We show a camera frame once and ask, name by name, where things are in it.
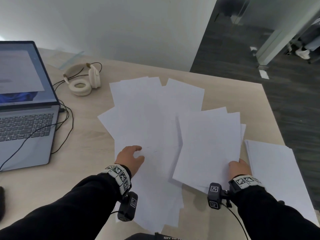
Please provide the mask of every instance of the wooden table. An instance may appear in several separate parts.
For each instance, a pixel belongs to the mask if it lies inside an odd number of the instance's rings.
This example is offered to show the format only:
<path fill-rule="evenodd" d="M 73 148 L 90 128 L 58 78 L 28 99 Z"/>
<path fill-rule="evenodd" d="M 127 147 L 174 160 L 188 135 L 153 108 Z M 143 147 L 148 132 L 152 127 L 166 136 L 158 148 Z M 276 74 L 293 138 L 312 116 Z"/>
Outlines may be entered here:
<path fill-rule="evenodd" d="M 52 59 L 64 57 L 68 59 L 70 54 L 60 52 Z M 162 85 L 172 78 L 204 88 L 202 110 L 226 106 L 229 113 L 240 111 L 241 123 L 247 125 L 245 139 L 284 145 L 261 84 L 90 56 L 79 57 L 75 62 L 102 63 L 102 87 L 81 97 L 72 95 L 66 84 L 59 86 L 58 98 L 74 113 L 74 130 L 49 164 L 0 174 L 0 185 L 6 189 L 7 207 L 0 228 L 57 200 L 83 178 L 100 173 L 114 162 L 114 140 L 97 118 L 114 107 L 109 83 L 149 76 L 160 77 Z M 63 79 L 62 71 L 50 65 L 46 68 L 52 83 Z M 70 127 L 71 119 L 57 132 L 54 149 L 65 139 Z M 241 158 L 247 161 L 243 145 Z M 163 234 L 187 240 L 245 239 L 241 226 L 227 209 L 211 210 L 206 195 L 189 186 L 183 185 L 182 194 L 185 207 L 180 210 L 179 227 L 165 226 Z M 147 231 L 135 222 L 116 223 L 112 216 L 97 239 L 122 240 L 137 232 Z"/>

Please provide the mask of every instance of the laptop keyboard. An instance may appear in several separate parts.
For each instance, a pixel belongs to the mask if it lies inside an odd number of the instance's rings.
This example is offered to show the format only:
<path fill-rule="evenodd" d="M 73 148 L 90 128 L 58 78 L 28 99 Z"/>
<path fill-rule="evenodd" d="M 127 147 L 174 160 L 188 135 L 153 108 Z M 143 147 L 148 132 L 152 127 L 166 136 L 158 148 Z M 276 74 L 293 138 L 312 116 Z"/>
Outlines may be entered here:
<path fill-rule="evenodd" d="M 51 126 L 46 126 L 52 125 L 53 117 L 54 113 L 0 117 L 0 142 L 48 136 Z"/>

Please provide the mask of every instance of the hand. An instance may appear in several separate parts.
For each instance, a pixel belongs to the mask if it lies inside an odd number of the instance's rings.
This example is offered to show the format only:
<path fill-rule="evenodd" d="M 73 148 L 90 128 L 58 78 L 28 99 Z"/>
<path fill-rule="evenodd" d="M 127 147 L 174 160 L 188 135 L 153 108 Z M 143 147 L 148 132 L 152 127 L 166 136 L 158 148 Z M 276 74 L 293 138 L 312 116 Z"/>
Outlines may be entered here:
<path fill-rule="evenodd" d="M 249 165 L 242 159 L 229 162 L 229 180 L 233 179 L 239 174 L 252 175 Z"/>
<path fill-rule="evenodd" d="M 126 146 L 119 152 L 117 160 L 114 163 L 128 167 L 133 177 L 144 162 L 144 156 L 134 157 L 134 152 L 141 151 L 141 149 L 142 147 L 139 145 Z"/>

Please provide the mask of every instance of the wristband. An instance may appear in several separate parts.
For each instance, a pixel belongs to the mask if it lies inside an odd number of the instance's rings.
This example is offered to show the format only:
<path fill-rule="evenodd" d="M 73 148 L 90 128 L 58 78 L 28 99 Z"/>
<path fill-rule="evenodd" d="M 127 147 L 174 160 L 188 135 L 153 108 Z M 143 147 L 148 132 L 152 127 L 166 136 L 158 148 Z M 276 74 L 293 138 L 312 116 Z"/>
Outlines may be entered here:
<path fill-rule="evenodd" d="M 108 173 L 115 179 L 119 185 L 120 194 L 125 197 L 127 192 L 131 189 L 130 177 L 126 169 L 119 164 L 113 164 L 107 166 L 102 173 Z"/>
<path fill-rule="evenodd" d="M 251 175 L 240 175 L 234 177 L 229 181 L 229 185 L 231 192 L 234 194 L 248 188 L 249 186 L 258 185 L 264 188 L 263 184 Z"/>

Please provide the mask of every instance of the headphone ear cushion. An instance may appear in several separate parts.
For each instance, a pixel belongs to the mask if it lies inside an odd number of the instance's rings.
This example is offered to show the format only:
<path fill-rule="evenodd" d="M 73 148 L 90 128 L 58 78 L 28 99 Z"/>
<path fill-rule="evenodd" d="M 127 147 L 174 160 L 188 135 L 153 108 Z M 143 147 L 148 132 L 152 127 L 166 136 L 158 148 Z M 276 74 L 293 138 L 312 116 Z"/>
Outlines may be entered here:
<path fill-rule="evenodd" d="M 84 84 L 84 87 L 77 88 L 78 84 Z M 70 82 L 69 89 L 77 96 L 86 96 L 91 93 L 91 84 L 85 79 L 78 79 Z"/>
<path fill-rule="evenodd" d="M 101 86 L 99 71 L 93 65 L 91 65 L 89 70 L 89 81 L 92 88 L 98 88 Z"/>

